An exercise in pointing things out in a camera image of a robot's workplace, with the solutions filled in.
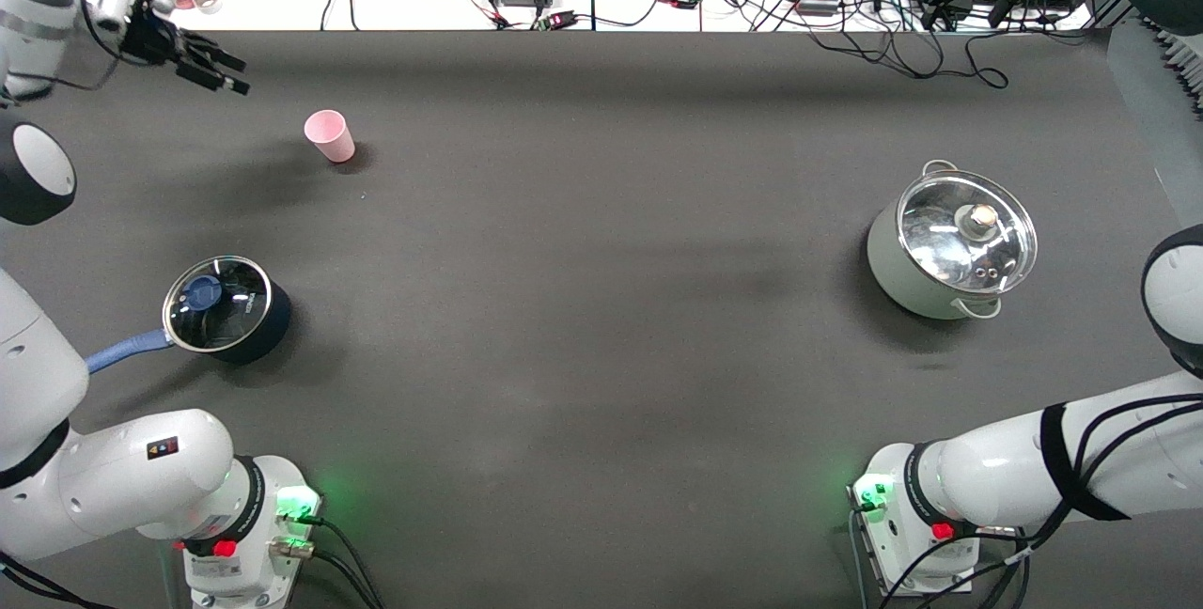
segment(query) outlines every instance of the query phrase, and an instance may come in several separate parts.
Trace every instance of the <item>green light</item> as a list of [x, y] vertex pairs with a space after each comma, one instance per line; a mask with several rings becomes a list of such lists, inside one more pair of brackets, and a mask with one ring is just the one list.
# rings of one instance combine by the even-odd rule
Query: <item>green light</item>
[[275, 495], [275, 515], [301, 518], [318, 509], [318, 492], [304, 485], [283, 487]]

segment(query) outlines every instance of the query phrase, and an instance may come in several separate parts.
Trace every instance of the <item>pink cup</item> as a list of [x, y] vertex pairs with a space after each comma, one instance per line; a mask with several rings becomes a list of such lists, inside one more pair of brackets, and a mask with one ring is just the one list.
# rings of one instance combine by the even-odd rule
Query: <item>pink cup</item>
[[355, 155], [355, 141], [346, 129], [346, 119], [337, 111], [319, 111], [304, 122], [304, 138], [331, 162], [346, 162]]

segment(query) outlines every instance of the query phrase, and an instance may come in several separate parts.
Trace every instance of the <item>pot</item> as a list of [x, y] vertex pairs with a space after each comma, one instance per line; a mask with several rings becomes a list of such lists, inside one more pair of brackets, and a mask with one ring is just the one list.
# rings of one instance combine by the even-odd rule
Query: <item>pot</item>
[[162, 304], [162, 326], [176, 345], [235, 365], [267, 355], [284, 338], [291, 317], [289, 295], [242, 256], [192, 266]]
[[899, 306], [926, 318], [985, 320], [1036, 262], [1036, 229], [1006, 189], [946, 160], [869, 229], [869, 266]]

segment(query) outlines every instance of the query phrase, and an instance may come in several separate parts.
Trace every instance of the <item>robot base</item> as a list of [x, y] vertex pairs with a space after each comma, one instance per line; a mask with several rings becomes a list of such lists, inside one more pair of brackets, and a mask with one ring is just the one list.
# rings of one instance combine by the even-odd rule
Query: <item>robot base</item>
[[[913, 444], [891, 444], [877, 451], [865, 474], [848, 487], [854, 508], [871, 499], [876, 509], [859, 514], [861, 538], [877, 577], [882, 595], [899, 577], [938, 542], [931, 526], [919, 518], [902, 483], [902, 469]], [[895, 596], [907, 597], [940, 592], [973, 572], [978, 561], [978, 539], [946, 545], [923, 561], [902, 581]], [[971, 592], [968, 583], [953, 592]]]
[[233, 557], [195, 557], [184, 551], [184, 573], [197, 609], [283, 609], [301, 560], [268, 552], [277, 538], [309, 540], [313, 527], [288, 522], [282, 514], [301, 501], [316, 514], [320, 499], [301, 471], [279, 456], [256, 456], [263, 473], [263, 509]]

